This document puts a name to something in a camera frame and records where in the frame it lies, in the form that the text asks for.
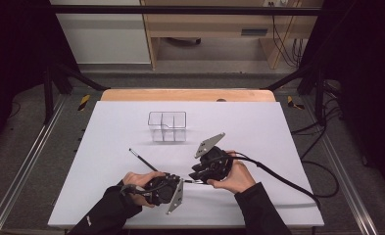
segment person's right hand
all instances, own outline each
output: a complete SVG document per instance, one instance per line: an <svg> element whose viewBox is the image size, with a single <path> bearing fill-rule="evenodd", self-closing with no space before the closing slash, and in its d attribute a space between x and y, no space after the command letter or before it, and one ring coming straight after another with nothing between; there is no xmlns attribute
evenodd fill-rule
<svg viewBox="0 0 385 235"><path fill-rule="evenodd" d="M236 194L242 193L251 186L255 185L256 181L241 161L234 160L231 171L225 179L222 181L208 179L207 183L213 185L214 188L223 188L229 190L233 194Z"/></svg>

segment transparent box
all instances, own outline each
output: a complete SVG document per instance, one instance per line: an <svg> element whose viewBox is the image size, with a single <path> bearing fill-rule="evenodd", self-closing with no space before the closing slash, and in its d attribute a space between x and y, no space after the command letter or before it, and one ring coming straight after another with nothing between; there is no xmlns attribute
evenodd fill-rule
<svg viewBox="0 0 385 235"><path fill-rule="evenodd" d="M186 141L185 112L150 112L148 124L153 141Z"/></svg>

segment white tabletop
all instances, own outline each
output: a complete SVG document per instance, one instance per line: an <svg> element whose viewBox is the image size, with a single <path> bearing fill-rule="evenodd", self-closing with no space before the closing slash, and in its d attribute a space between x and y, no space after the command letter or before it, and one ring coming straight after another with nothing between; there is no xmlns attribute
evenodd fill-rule
<svg viewBox="0 0 385 235"><path fill-rule="evenodd" d="M153 142L150 112L186 112L185 142ZM201 141L224 132L217 143L255 159L293 183L312 191L299 160L287 122L276 102L107 102L96 104L70 173L48 222L69 228L129 171L151 169L129 151L132 148L160 171L190 179L194 155ZM289 226L323 225L314 201L283 184L251 163L245 163L256 181L265 186ZM126 228L208 228L244 225L233 195L209 185L185 184L183 204L166 215L168 205L129 219Z"/></svg>

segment black sleeve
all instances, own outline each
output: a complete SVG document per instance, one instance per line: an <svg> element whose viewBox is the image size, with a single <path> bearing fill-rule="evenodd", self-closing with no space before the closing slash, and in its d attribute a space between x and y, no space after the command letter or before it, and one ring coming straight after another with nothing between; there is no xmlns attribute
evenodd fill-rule
<svg viewBox="0 0 385 235"><path fill-rule="evenodd" d="M262 183L235 194L246 225L247 235L291 234Z"/></svg>
<svg viewBox="0 0 385 235"><path fill-rule="evenodd" d="M120 186L107 189L103 198L72 229L69 235L116 235L128 218L142 211L131 197L120 193Z"/></svg>

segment pen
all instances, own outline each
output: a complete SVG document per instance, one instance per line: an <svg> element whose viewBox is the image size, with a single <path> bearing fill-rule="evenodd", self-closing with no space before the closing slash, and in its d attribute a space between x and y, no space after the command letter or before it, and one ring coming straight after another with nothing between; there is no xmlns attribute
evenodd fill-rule
<svg viewBox="0 0 385 235"><path fill-rule="evenodd" d="M130 151L134 156L137 157L137 159L139 159L141 162L143 162L145 165L147 165L149 168L151 168L152 170L154 171L158 171L156 170L152 165L150 165L149 163L146 162L146 160L144 160L142 157L140 157L140 155L136 154L136 152L134 152L131 148L128 149L128 151Z"/></svg>

